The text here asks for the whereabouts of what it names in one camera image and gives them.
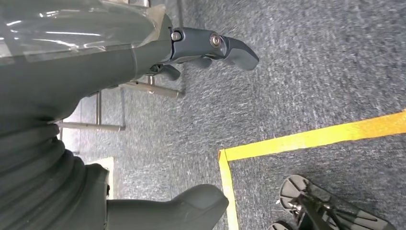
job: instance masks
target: metal bar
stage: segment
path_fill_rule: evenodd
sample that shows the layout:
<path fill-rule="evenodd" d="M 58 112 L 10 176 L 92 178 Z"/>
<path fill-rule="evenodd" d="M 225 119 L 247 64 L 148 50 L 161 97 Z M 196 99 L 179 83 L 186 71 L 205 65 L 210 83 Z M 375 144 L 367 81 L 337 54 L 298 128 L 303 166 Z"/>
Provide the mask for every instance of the metal bar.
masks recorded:
<path fill-rule="evenodd" d="M 96 129 L 96 130 L 107 130 L 107 131 L 123 131 L 124 126 L 114 126 L 114 125 L 97 125 L 90 123 L 79 123 L 79 122 L 58 122 L 56 123 L 60 128 L 75 128 L 75 129 Z"/>
<path fill-rule="evenodd" d="M 148 85 L 155 85 L 155 77 L 154 76 L 148 76 L 147 84 Z"/>
<path fill-rule="evenodd" d="M 168 89 L 161 86 L 150 85 L 139 81 L 131 81 L 121 85 L 122 87 L 128 87 L 135 90 L 147 91 L 152 94 L 163 95 L 167 97 L 179 98 L 183 96 L 183 93 L 178 90 Z"/>
<path fill-rule="evenodd" d="M 102 92 L 101 91 L 99 91 L 98 93 L 97 93 L 97 98 L 96 98 L 96 124 L 97 125 L 101 125 L 102 124 L 102 94 L 101 94 Z"/>
<path fill-rule="evenodd" d="M 63 138 L 63 128 L 59 127 L 59 139 L 62 140 L 62 138 Z"/>

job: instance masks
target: metal frame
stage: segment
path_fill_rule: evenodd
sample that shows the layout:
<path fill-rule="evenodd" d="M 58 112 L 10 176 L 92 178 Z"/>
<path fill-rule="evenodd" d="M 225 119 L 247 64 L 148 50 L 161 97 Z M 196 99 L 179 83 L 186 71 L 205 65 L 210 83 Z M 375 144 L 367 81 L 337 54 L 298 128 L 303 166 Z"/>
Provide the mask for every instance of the metal frame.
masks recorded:
<path fill-rule="evenodd" d="M 168 89 L 161 86 L 155 85 L 155 77 L 148 76 L 147 83 L 139 82 L 137 80 L 132 80 L 126 84 L 120 85 L 120 87 L 131 88 L 140 91 L 146 91 L 151 94 L 158 94 L 167 97 L 179 98 L 183 94 L 178 90 Z M 102 92 L 98 92 L 96 95 L 96 120 L 95 123 L 80 123 L 80 122 L 64 122 L 63 120 L 57 122 L 60 128 L 60 138 L 62 139 L 63 128 L 75 128 L 75 129 L 94 129 L 94 130 L 106 130 L 120 132 L 125 130 L 124 126 L 116 125 L 105 125 L 102 124 Z"/>

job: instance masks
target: gray plastic part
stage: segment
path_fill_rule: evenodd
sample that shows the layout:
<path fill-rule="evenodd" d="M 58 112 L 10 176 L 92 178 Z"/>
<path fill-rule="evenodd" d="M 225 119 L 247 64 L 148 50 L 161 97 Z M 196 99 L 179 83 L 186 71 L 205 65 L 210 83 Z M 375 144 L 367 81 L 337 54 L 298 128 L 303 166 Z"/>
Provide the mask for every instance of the gray plastic part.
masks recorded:
<path fill-rule="evenodd" d="M 235 63 L 244 70 L 253 70 L 259 63 L 259 58 L 247 45 L 240 40 L 226 37 L 228 39 L 229 53 L 226 54 L 225 62 Z"/>
<path fill-rule="evenodd" d="M 190 61 L 206 68 L 211 62 L 202 58 L 212 58 L 224 60 L 231 65 L 236 64 L 244 70 L 253 70 L 259 63 L 259 58 L 254 51 L 240 40 L 217 35 L 211 30 L 183 27 L 174 28 L 171 31 L 180 33 L 182 38 L 173 41 L 172 56 L 166 64 Z M 217 36 L 220 41 L 218 46 L 212 44 L 212 36 Z"/>
<path fill-rule="evenodd" d="M 297 207 L 297 204 L 294 204 L 295 202 L 293 201 L 295 200 L 298 200 L 299 203 L 301 203 L 301 207 Z M 312 202 L 318 202 L 317 205 L 326 205 L 326 209 L 334 214 L 339 225 L 346 229 L 396 230 L 396 228 L 388 221 L 344 201 L 340 197 L 320 188 L 301 175 L 294 174 L 285 179 L 280 190 L 280 203 L 285 210 L 289 211 L 294 216 L 297 215 L 298 210 L 305 210 L 310 218 L 313 218 L 319 214 L 313 209 L 313 206 L 317 205 L 312 204 Z M 313 221 L 321 219 L 322 217 L 319 216 L 314 218 Z M 328 225 L 329 227 L 325 227 L 327 230 L 337 228 L 337 226 L 335 226 L 336 224 Z"/>
<path fill-rule="evenodd" d="M 108 200 L 106 230 L 211 230 L 227 205 L 223 193 L 208 184 L 169 202 Z"/>

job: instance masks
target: gray carpet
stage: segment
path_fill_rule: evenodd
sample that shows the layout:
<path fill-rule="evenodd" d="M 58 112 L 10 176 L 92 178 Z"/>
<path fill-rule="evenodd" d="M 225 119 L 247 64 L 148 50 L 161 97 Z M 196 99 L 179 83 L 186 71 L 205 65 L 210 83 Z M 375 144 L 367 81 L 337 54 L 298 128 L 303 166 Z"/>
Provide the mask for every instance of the gray carpet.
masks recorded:
<path fill-rule="evenodd" d="M 261 62 L 251 72 L 180 65 L 180 80 L 158 84 L 185 90 L 183 99 L 103 91 L 103 122 L 127 130 L 65 130 L 64 141 L 86 161 L 115 157 L 119 198 L 168 200 L 193 185 L 221 186 L 221 148 L 406 108 L 403 0 L 168 0 L 167 7 L 175 25 L 241 39 Z M 94 113 L 95 99 L 86 98 L 71 119 L 93 121 Z M 403 229 L 405 151 L 406 135 L 397 135 L 231 162 L 241 229 L 290 220 L 275 202 L 292 173 Z M 227 229 L 226 220 L 216 229 Z"/>

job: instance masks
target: yellow floor marking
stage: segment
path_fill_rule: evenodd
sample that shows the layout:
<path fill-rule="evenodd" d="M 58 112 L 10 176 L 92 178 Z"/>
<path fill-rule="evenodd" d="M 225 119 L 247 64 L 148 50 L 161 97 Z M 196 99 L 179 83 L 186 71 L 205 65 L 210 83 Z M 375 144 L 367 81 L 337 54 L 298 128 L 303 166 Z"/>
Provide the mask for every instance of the yellow floor marking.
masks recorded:
<path fill-rule="evenodd" d="M 219 166 L 223 192 L 230 203 L 227 208 L 229 229 L 239 230 L 236 200 L 228 161 L 297 149 L 312 148 L 342 141 L 377 138 L 402 133 L 406 133 L 406 110 L 396 114 L 320 128 L 229 149 L 222 149 L 219 153 Z"/>
<path fill-rule="evenodd" d="M 228 166 L 226 151 L 221 150 L 218 154 L 218 163 L 220 165 L 221 182 L 223 184 L 223 193 L 228 198 L 227 222 L 228 228 L 238 230 L 238 219 L 236 210 L 236 198 L 234 197 L 233 181 L 231 171 Z"/>
<path fill-rule="evenodd" d="M 397 114 L 315 129 L 229 148 L 227 149 L 227 159 L 228 161 L 235 161 L 342 141 L 377 138 L 400 133 L 406 133 L 406 110 Z"/>

